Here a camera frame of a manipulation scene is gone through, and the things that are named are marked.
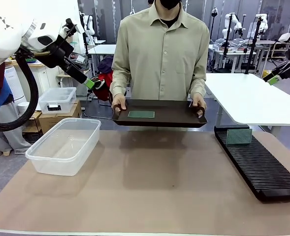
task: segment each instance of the slotted rack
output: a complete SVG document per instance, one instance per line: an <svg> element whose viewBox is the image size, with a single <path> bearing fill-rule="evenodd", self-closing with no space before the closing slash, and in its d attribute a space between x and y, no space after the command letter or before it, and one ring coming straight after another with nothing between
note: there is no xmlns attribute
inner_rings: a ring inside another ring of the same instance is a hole
<svg viewBox="0 0 290 236"><path fill-rule="evenodd" d="M290 172L254 136L250 144L226 144L227 130L236 128L215 126L215 136L256 198L290 201Z"/></svg>

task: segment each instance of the man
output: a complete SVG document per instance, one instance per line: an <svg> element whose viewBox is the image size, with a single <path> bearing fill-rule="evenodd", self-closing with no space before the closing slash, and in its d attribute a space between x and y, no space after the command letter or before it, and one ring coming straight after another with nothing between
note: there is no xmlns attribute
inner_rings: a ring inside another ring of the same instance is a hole
<svg viewBox="0 0 290 236"><path fill-rule="evenodd" d="M110 90L114 105L132 99L187 100L206 109L209 30L183 10L181 0L156 0L152 7L121 21Z"/></svg>
<svg viewBox="0 0 290 236"><path fill-rule="evenodd" d="M0 65L0 123L15 121L19 118L15 105L14 98L10 87L4 78L5 63ZM23 137L22 128L0 132L0 151L4 156L9 156L11 150L15 154L25 154L28 148L31 147Z"/></svg>
<svg viewBox="0 0 290 236"><path fill-rule="evenodd" d="M151 7L151 6L154 4L154 1L155 1L155 0L148 0L148 5L149 5L149 7Z"/></svg>

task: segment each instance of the small plastic box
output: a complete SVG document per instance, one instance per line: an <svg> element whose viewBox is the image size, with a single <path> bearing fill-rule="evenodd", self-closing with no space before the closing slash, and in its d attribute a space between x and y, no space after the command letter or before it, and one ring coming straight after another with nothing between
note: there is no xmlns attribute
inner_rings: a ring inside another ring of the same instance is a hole
<svg viewBox="0 0 290 236"><path fill-rule="evenodd" d="M69 113L76 100L76 88L50 88L38 100L43 114Z"/></svg>
<svg viewBox="0 0 290 236"><path fill-rule="evenodd" d="M101 122L66 118L36 141L26 152L39 173L74 176L99 141Z"/></svg>

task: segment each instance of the shirt collar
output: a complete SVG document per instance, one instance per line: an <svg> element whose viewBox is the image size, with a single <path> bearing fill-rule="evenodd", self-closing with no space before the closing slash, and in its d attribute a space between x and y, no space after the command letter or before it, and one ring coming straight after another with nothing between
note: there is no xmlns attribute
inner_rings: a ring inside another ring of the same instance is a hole
<svg viewBox="0 0 290 236"><path fill-rule="evenodd" d="M185 28L188 28L188 23L187 23L187 14L183 9L182 3L180 3L181 9L180 9L180 15L179 19L177 22L181 23ZM154 21L160 20L160 17L158 15L157 9L156 9L156 4L154 4L149 8L149 19L150 19L150 25L153 24Z"/></svg>

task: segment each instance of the hand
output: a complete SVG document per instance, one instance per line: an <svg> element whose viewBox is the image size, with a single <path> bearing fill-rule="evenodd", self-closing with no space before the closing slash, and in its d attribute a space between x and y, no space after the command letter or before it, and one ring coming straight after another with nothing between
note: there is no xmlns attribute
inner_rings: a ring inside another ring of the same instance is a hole
<svg viewBox="0 0 290 236"><path fill-rule="evenodd" d="M125 96L123 94L116 94L115 97L113 98L113 102L112 102L112 108L115 105L121 105L122 110L126 110L126 106L125 106ZM121 109L120 108L116 108L115 112L120 112Z"/></svg>
<svg viewBox="0 0 290 236"><path fill-rule="evenodd" d="M206 102L205 102L202 94L200 94L199 92L196 92L193 95L193 106L194 107L203 107L205 110L207 109ZM198 111L197 114L200 117L201 115L203 115L203 112Z"/></svg>

